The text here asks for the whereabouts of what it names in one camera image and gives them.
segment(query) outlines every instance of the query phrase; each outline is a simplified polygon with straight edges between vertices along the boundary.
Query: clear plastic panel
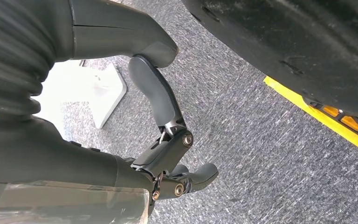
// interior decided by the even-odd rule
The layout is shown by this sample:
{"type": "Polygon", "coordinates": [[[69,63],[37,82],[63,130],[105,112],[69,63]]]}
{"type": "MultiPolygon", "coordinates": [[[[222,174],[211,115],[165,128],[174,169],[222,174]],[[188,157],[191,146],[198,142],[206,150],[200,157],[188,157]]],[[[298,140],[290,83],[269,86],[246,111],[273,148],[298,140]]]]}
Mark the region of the clear plastic panel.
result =
{"type": "Polygon", "coordinates": [[[149,192],[76,183],[0,183],[0,224],[145,224],[149,192]]]}

